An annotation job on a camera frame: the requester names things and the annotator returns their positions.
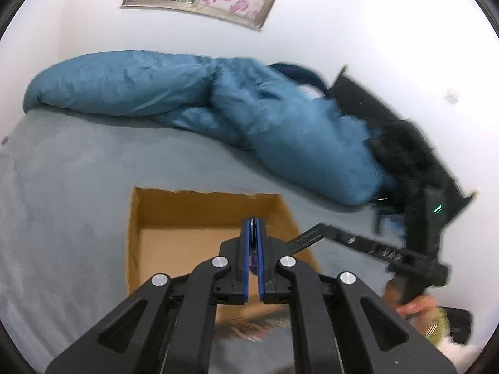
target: open cardboard box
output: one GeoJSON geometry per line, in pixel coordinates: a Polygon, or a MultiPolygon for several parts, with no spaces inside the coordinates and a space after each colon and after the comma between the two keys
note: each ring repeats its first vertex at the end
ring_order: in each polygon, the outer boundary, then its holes
{"type": "MultiPolygon", "coordinates": [[[[134,188],[126,248],[128,294],[156,273],[181,276],[218,256],[220,244],[240,236],[242,220],[252,215],[264,218],[269,236],[288,241],[300,234],[288,206],[277,194],[134,188]]],[[[308,249],[296,257],[318,271],[308,249]]],[[[250,273],[248,303],[219,305],[216,323],[258,318],[281,308],[260,302],[258,279],[250,273]]]]}

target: gray bed sheet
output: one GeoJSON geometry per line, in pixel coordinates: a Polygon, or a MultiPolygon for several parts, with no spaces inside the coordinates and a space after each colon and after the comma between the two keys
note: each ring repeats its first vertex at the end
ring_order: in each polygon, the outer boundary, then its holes
{"type": "MultiPolygon", "coordinates": [[[[369,206],[352,212],[264,170],[248,153],[146,119],[41,107],[0,148],[0,319],[32,367],[50,361],[126,297],[125,239],[133,186],[284,195],[302,230],[327,222],[374,237],[369,206]]],[[[382,240],[400,246],[395,234],[382,240]]],[[[383,263],[321,241],[324,274],[346,269],[380,293],[383,263]]],[[[291,335],[214,342],[212,373],[293,367],[291,335]]]]}

